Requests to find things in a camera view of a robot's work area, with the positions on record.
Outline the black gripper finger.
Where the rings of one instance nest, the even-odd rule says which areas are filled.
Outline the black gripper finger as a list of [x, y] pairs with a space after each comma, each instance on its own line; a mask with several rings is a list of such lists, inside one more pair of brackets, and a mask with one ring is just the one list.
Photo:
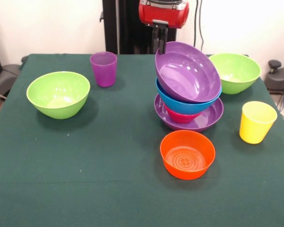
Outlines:
[[152, 30], [152, 51], [156, 53], [160, 46], [160, 39], [158, 38], [159, 26], [154, 25]]
[[168, 37], [168, 26], [161, 26], [160, 31], [161, 34], [160, 34], [159, 54], [165, 54], [167, 37]]

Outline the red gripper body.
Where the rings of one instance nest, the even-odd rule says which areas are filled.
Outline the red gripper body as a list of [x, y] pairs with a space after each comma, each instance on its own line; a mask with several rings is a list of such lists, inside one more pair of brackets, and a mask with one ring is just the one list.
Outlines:
[[169, 28], [181, 29], [189, 14], [187, 0], [140, 0], [139, 18], [144, 24], [166, 25]]

